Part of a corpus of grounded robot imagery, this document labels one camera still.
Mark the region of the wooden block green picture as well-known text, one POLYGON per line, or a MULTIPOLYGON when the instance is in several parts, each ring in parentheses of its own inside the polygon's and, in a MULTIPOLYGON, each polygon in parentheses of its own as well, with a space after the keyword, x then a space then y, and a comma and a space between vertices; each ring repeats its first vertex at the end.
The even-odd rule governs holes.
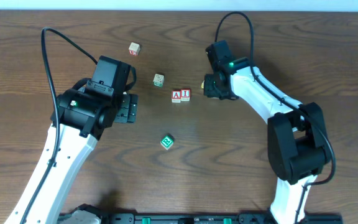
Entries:
POLYGON ((155 86, 163 87, 164 80, 165 80, 164 75, 156 73, 153 79, 153 83, 155 86))

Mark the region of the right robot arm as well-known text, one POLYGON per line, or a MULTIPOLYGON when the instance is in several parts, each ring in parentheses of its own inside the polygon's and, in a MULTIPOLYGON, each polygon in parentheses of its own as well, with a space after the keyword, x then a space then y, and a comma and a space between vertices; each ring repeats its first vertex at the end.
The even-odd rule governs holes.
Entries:
POLYGON ((277 223, 306 219, 305 203, 327 163, 334 163, 323 112, 316 103, 304 105, 269 82, 248 58, 211 59, 213 73, 204 78, 209 98, 246 101, 267 124, 268 161, 277 175, 270 213, 277 223))

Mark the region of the wooden block red bottom edge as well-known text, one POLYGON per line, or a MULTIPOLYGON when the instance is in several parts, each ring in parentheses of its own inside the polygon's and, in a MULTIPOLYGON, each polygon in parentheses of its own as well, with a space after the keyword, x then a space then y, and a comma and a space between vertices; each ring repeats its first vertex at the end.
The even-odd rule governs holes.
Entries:
POLYGON ((129 53, 131 55, 138 55, 140 52, 140 44, 137 44, 135 42, 131 42, 130 46, 129 46, 129 53))

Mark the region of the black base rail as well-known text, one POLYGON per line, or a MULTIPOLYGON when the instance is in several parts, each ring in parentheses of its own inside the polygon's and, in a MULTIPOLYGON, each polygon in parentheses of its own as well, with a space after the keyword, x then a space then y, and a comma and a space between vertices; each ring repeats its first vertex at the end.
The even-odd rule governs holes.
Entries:
POLYGON ((78 210, 60 215, 58 223, 105 223, 105 224, 274 224, 276 221, 263 213, 239 215, 134 215, 131 213, 97 214, 78 210))

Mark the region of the red letter A block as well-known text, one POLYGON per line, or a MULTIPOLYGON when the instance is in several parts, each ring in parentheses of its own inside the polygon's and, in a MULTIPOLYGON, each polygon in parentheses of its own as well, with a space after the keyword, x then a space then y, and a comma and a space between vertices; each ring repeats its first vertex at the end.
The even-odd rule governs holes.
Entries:
POLYGON ((173 90, 171 99, 172 99, 172 103, 180 103, 181 102, 181 91, 173 90))

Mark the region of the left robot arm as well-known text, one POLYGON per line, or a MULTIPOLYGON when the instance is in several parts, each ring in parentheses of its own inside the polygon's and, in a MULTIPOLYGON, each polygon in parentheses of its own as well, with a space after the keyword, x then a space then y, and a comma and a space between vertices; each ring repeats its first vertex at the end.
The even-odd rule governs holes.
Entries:
POLYGON ((6 223, 56 223, 71 186, 103 131, 114 122, 135 121, 138 96, 104 97, 80 88, 57 98, 41 157, 6 223))

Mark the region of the green letter R block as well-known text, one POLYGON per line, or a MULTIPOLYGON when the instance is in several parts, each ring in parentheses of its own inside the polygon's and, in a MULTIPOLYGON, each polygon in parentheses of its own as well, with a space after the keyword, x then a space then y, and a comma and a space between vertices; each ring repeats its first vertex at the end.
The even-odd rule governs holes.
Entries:
POLYGON ((174 145, 174 138, 168 134, 162 138, 160 144, 164 149, 169 150, 174 145))

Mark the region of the red letter I block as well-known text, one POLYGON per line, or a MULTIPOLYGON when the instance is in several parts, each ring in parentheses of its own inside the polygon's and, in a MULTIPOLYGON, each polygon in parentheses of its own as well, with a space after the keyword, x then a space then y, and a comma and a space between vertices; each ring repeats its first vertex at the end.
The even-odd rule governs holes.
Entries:
POLYGON ((181 101, 190 101, 191 90, 190 89, 181 89, 181 101))

